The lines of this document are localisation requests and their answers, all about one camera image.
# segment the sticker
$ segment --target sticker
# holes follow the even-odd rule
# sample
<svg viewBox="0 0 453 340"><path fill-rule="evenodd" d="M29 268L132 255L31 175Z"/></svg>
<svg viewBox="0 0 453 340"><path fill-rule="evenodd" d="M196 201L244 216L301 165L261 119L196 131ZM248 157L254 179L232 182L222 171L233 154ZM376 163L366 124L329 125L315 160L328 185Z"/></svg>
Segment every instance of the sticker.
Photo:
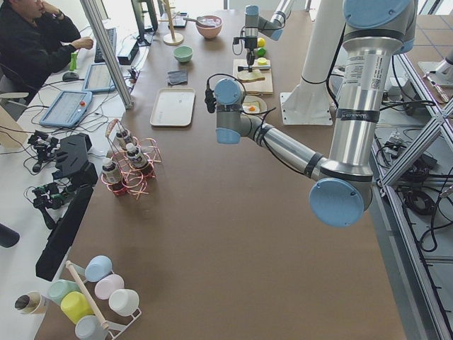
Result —
<svg viewBox="0 0 453 340"><path fill-rule="evenodd" d="M362 90L383 91L389 70L386 55L359 55L348 58L343 86L359 86Z"/></svg>

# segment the computer mouse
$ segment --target computer mouse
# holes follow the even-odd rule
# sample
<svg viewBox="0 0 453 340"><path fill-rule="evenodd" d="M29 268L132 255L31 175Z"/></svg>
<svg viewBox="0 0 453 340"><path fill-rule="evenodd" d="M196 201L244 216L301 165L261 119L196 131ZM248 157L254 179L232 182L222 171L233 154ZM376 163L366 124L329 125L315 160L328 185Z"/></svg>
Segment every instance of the computer mouse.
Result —
<svg viewBox="0 0 453 340"><path fill-rule="evenodd" d="M76 72L66 72L63 74L63 81L79 80L79 75Z"/></svg>

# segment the small bowl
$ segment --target small bowl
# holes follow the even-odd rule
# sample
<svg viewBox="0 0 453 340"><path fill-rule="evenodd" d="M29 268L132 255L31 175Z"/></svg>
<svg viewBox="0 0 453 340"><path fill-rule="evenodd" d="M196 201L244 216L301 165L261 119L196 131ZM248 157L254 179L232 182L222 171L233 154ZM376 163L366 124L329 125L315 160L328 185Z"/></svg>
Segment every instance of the small bowl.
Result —
<svg viewBox="0 0 453 340"><path fill-rule="evenodd" d="M205 18L212 19L214 21L220 21L220 24L216 27L200 27L197 23L198 32L205 37L206 39L212 39L219 35L220 31L222 30L223 20L218 16L204 16Z"/></svg>
<svg viewBox="0 0 453 340"><path fill-rule="evenodd" d="M173 51L173 56L179 62L189 62L192 59L192 55L192 48L188 46L180 46Z"/></svg>

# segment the lemon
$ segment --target lemon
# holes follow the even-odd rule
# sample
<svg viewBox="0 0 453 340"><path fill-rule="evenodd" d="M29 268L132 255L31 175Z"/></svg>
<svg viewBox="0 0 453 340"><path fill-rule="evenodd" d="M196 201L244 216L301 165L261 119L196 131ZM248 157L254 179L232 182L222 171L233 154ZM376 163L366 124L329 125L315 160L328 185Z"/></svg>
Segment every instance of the lemon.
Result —
<svg viewBox="0 0 453 340"><path fill-rule="evenodd" d="M258 58L256 61L258 62L258 66L262 66L262 65L267 65L268 64L268 60L266 58L263 58L263 57Z"/></svg>
<svg viewBox="0 0 453 340"><path fill-rule="evenodd" d="M265 47L266 46L266 40L264 38L258 38L258 47Z"/></svg>

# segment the black jacket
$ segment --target black jacket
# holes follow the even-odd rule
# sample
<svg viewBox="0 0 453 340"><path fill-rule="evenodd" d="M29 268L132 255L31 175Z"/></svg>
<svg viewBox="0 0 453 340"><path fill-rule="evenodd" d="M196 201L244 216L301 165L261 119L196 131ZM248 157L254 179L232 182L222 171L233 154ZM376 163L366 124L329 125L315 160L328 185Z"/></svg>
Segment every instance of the black jacket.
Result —
<svg viewBox="0 0 453 340"><path fill-rule="evenodd" d="M37 27L5 3L0 7L0 66L17 91L39 90L51 73L61 71L71 61L74 47L63 46L61 42L80 38L77 27L67 16L57 20L44 13L35 22Z"/></svg>

